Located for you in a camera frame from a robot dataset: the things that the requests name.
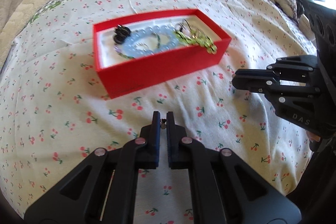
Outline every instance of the silver rivet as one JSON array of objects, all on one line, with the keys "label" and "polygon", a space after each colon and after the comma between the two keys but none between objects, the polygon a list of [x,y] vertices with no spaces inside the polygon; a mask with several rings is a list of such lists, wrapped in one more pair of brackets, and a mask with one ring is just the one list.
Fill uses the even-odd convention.
[{"label": "silver rivet", "polygon": [[94,154],[98,157],[100,156],[104,156],[106,153],[106,150],[104,148],[97,148],[95,151],[94,151]]},{"label": "silver rivet", "polygon": [[136,139],[135,139],[135,143],[136,143],[136,144],[139,144],[139,145],[140,145],[140,144],[144,144],[145,142],[146,142],[146,139],[145,139],[145,138],[141,138],[141,137],[140,137],[140,138],[136,138]]},{"label": "silver rivet", "polygon": [[181,141],[184,144],[191,144],[193,142],[193,139],[190,137],[183,137]]},{"label": "silver rivet", "polygon": [[221,153],[224,157],[230,157],[232,155],[231,149],[228,148],[222,149]]}]

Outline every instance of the bedsheet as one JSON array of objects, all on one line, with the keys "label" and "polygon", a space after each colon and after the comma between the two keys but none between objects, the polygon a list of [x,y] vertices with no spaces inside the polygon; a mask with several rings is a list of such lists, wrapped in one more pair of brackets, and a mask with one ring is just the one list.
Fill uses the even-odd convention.
[{"label": "bedsheet", "polygon": [[[217,66],[110,100],[93,67],[92,24],[127,14],[197,7],[232,36]],[[297,185],[311,152],[305,130],[275,116],[263,95],[235,90],[238,68],[313,54],[264,0],[53,0],[15,38],[0,81],[0,187],[21,215],[97,147],[122,147],[155,110],[207,148],[229,147],[281,193]],[[192,223],[188,174],[139,170],[134,223]]]}]

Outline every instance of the white floral bedsheet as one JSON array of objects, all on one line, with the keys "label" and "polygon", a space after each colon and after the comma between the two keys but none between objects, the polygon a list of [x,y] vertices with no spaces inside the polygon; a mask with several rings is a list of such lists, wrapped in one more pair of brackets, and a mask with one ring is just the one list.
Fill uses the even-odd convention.
[{"label": "white floral bedsheet", "polygon": [[[148,10],[197,7],[232,36],[220,64],[113,100],[93,68],[92,24]],[[23,217],[27,207],[97,147],[122,147],[173,111],[207,148],[229,147],[281,193],[310,159],[305,131],[275,116],[263,95],[235,90],[239,68],[314,53],[264,0],[63,0],[15,39],[0,82],[0,187]],[[186,171],[140,170],[134,223],[192,223]]]}]

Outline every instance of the black hair clip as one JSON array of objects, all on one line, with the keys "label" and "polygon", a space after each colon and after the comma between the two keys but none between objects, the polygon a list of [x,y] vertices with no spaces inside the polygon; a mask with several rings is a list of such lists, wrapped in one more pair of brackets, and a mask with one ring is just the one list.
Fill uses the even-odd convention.
[{"label": "black hair clip", "polygon": [[128,27],[118,25],[115,29],[116,35],[113,37],[113,40],[116,44],[123,44],[125,39],[131,35],[131,30]]}]

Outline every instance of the red box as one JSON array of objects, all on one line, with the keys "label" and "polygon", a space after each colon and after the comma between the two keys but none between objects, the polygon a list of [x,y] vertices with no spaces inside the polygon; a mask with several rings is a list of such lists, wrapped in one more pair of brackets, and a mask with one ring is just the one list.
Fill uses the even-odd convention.
[{"label": "red box", "polygon": [[[216,54],[209,54],[200,46],[179,47],[151,56],[132,59],[110,67],[103,68],[100,62],[101,48],[98,45],[98,32],[111,29],[117,25],[134,22],[171,18],[178,16],[196,16],[205,23],[221,40],[215,41]],[[95,69],[111,99],[147,88],[217,65],[228,48],[231,37],[215,22],[197,9],[162,10],[141,13],[97,23],[93,26],[93,51]]]}]

